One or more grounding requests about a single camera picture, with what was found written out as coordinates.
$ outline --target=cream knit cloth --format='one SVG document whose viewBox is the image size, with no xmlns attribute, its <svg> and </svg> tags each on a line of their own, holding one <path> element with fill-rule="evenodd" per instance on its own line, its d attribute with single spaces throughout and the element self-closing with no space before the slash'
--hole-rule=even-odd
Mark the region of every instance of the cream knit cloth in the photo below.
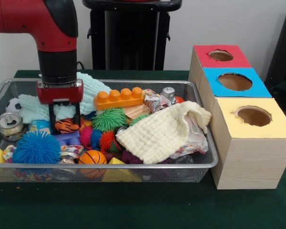
<svg viewBox="0 0 286 229">
<path fill-rule="evenodd" d="M 139 121 L 117 134 L 117 140 L 144 164 L 162 162 L 186 143 L 189 136 L 186 115 L 196 118 L 199 127 L 207 133 L 211 113 L 197 103 L 187 101 Z"/>
</svg>

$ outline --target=wire mesh basket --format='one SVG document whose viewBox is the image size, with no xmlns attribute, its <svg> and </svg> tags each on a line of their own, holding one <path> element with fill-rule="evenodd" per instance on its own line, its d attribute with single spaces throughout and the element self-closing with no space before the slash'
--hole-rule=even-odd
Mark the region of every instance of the wire mesh basket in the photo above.
<svg viewBox="0 0 286 229">
<path fill-rule="evenodd" d="M 0 115 L 12 98 L 36 94 L 37 79 L 11 79 L 0 85 Z M 173 87 L 175 95 L 201 104 L 195 85 L 187 81 L 101 80 L 112 89 L 141 87 L 161 93 Z M 209 151 L 192 154 L 195 164 L 176 165 L 66 165 L 66 164 L 0 164 L 0 182 L 200 182 L 209 168 L 218 162 L 211 132 L 206 135 Z M 17 143 L 6 141 L 0 134 L 0 148 Z"/>
</svg>

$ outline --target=green tablecloth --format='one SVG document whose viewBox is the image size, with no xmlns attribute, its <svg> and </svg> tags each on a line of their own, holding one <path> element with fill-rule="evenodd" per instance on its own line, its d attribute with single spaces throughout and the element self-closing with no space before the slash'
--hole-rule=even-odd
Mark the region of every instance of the green tablecloth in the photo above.
<svg viewBox="0 0 286 229">
<path fill-rule="evenodd" d="M 187 71 L 85 71 L 94 78 L 186 80 Z M 33 77 L 37 71 L 18 71 Z M 0 184 L 0 228 L 286 229 L 286 171 L 276 190 L 201 183 Z"/>
</svg>

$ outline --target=shape sorter box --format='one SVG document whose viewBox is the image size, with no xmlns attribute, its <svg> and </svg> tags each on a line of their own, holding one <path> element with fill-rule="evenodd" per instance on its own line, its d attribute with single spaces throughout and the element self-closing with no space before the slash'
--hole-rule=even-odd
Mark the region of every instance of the shape sorter box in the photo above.
<svg viewBox="0 0 286 229">
<path fill-rule="evenodd" d="M 199 94 L 204 108 L 210 112 L 215 97 L 271 98 L 253 68 L 204 68 Z"/>
<path fill-rule="evenodd" d="M 286 117 L 273 98 L 216 98 L 217 189 L 274 189 L 286 167 Z"/>
<path fill-rule="evenodd" d="M 203 68 L 251 68 L 237 45 L 195 45 L 193 47 L 189 81 L 200 86 Z"/>
</svg>

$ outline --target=green spiky ball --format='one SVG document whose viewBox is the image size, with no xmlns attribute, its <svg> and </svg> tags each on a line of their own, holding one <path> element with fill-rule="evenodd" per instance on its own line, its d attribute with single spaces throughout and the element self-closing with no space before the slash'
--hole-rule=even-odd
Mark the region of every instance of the green spiky ball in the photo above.
<svg viewBox="0 0 286 229">
<path fill-rule="evenodd" d="M 126 126 L 126 115 L 123 108 L 109 108 L 97 113 L 92 119 L 94 129 L 110 131 L 118 126 Z"/>
<path fill-rule="evenodd" d="M 149 116 L 149 114 L 142 114 L 142 115 L 140 115 L 139 117 L 133 119 L 132 122 L 129 124 L 129 126 L 132 126 L 132 125 L 136 124 L 137 122 L 141 121 L 142 119 L 144 119 L 144 118 L 146 118 L 148 116 Z"/>
<path fill-rule="evenodd" d="M 116 147 L 114 141 L 112 142 L 109 151 L 110 151 L 111 153 L 115 153 L 115 154 L 120 153 L 120 150 L 118 149 L 118 147 Z"/>
</svg>

